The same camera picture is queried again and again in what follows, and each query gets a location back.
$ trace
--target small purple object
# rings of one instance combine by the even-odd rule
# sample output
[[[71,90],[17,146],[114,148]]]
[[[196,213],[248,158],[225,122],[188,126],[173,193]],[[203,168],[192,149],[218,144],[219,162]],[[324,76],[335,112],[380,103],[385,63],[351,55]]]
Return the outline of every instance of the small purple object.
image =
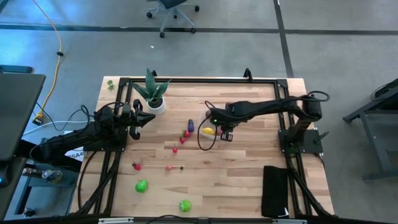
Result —
[[[188,120],[188,132],[192,133],[194,131],[195,131],[195,128],[193,127],[193,121],[192,121],[192,119],[189,119]]]

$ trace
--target office chair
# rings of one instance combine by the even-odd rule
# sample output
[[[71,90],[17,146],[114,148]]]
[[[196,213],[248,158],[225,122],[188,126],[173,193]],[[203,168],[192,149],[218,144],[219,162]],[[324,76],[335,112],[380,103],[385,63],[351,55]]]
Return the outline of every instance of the office chair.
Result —
[[[187,0],[147,0],[147,2],[151,1],[157,1],[159,5],[155,8],[148,9],[147,17],[150,19],[152,18],[152,13],[158,13],[158,12],[165,12],[166,16],[163,20],[162,27],[160,28],[160,37],[164,38],[164,28],[167,25],[167,22],[171,15],[174,15],[174,19],[177,18],[177,15],[181,16],[184,18],[187,22],[189,22],[192,26],[191,28],[191,33],[194,34],[197,30],[195,29],[195,24],[188,18],[187,15],[185,15],[179,8],[178,6],[187,6],[187,5],[193,5],[193,4],[183,4]],[[199,6],[195,6],[195,12],[198,12],[200,10]]]

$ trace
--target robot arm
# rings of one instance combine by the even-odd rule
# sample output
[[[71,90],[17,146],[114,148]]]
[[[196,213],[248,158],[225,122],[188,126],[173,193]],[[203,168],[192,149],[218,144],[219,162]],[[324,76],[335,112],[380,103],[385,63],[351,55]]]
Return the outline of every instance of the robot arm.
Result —
[[[140,134],[137,132],[137,127],[143,127],[154,119],[155,115],[143,112],[139,100],[134,100],[133,108],[134,111],[131,110],[131,105],[124,104],[121,115],[116,115],[110,107],[105,106],[94,113],[94,121],[87,124],[86,127],[46,140],[31,150],[30,157],[50,164],[64,161],[68,159],[64,154],[69,150],[99,141],[117,143],[123,137],[122,132],[127,127],[130,127],[130,136],[138,140]]]
[[[322,93],[326,96],[325,100],[315,98],[314,93]],[[210,122],[215,126],[220,126],[222,135],[221,140],[232,141],[233,129],[241,122],[247,122],[255,116],[289,112],[298,117],[298,122],[289,128],[289,139],[291,141],[300,141],[303,132],[308,126],[322,118],[320,102],[329,100],[329,96],[324,92],[313,91],[300,97],[290,96],[281,100],[263,101],[251,103],[248,101],[239,101],[227,103],[225,109],[209,108]],[[301,109],[297,106],[297,101],[302,101]]]

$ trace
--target wooden table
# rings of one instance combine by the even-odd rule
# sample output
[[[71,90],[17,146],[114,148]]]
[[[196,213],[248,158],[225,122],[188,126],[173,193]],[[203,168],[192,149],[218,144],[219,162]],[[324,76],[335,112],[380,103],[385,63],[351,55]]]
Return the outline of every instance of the wooden table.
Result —
[[[108,90],[107,81],[117,86],[120,77],[104,77],[97,109],[116,99],[115,90]],[[287,79],[290,95],[306,94],[304,80]],[[142,97],[134,90],[132,98]],[[195,128],[207,107],[204,101],[224,108],[225,103],[240,100],[251,102],[274,100],[274,87],[268,84],[231,83],[171,83],[164,95],[166,112],[140,130],[141,139],[128,137],[122,154],[114,195],[112,216],[158,217],[166,214],[183,217],[261,218],[262,171],[264,166],[286,167],[280,153],[277,132],[280,129],[277,114],[257,116],[235,128],[234,141],[218,141],[210,151],[198,148],[196,132],[185,144],[178,137],[193,119]],[[173,154],[174,144],[178,153]],[[94,156],[83,178],[81,197],[85,202],[98,185],[104,153]],[[319,158],[303,154],[307,184],[324,208],[333,213],[325,171]],[[133,162],[141,162],[136,171]],[[174,167],[166,171],[165,166]],[[135,184],[148,180],[149,188],[135,191]],[[300,208],[304,212],[303,197],[298,189]],[[106,204],[105,191],[102,205]],[[192,210],[182,213],[178,203],[188,199]],[[71,212],[77,210],[77,194]],[[289,190],[289,213],[293,214]]]

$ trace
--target concrete floor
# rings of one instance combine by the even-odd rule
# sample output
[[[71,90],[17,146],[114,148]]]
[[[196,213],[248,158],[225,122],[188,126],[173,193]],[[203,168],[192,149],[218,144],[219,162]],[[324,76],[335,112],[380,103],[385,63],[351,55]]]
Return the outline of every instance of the concrete floor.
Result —
[[[201,5],[199,13],[192,8],[183,11],[199,28],[278,28],[273,0],[196,2]],[[286,29],[398,30],[398,2],[394,0],[279,2]],[[50,18],[63,25],[158,27],[163,19],[146,18],[146,9],[152,4],[144,0],[38,3]],[[48,22],[30,1],[10,0],[0,14],[1,24]],[[188,26],[178,19],[170,27]],[[1,64],[32,66],[34,73],[47,76],[39,98],[42,103],[51,87],[57,59],[55,33],[2,29],[0,34]],[[287,77],[279,34],[173,32],[160,39],[157,32],[65,31],[61,37],[65,56],[57,87],[46,106],[54,120],[67,119],[81,104],[93,111],[103,76],[144,75],[146,67],[159,75],[219,77],[240,77],[249,67],[256,77]],[[330,132],[323,148],[335,213],[344,218],[397,222],[398,180],[369,184],[361,180],[363,174],[377,171],[376,161],[362,124],[346,124],[341,118],[367,103],[374,89],[397,78],[398,36],[287,35],[287,45],[294,76],[305,79],[308,91],[322,90],[331,96],[323,104],[323,119],[316,125],[320,131]],[[82,126],[71,124],[67,129]],[[27,130],[34,127],[28,124]],[[24,139],[38,143],[40,138],[57,133],[47,127]],[[40,206],[42,216],[65,214],[71,192],[37,189],[32,197],[44,193],[48,199],[58,195],[61,205],[52,206],[51,200],[36,205],[30,200],[28,206]],[[7,219],[20,217],[9,211]]]

